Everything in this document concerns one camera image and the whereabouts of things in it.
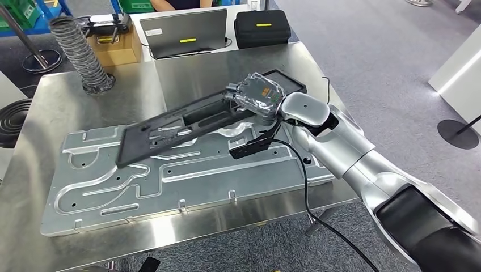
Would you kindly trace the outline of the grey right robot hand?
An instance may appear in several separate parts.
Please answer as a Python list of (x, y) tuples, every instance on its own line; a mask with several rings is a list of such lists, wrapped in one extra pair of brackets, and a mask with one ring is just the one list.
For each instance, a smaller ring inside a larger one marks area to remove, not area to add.
[(224, 97), (254, 113), (258, 124), (271, 126), (286, 92), (277, 82), (255, 72), (241, 82), (229, 83)]

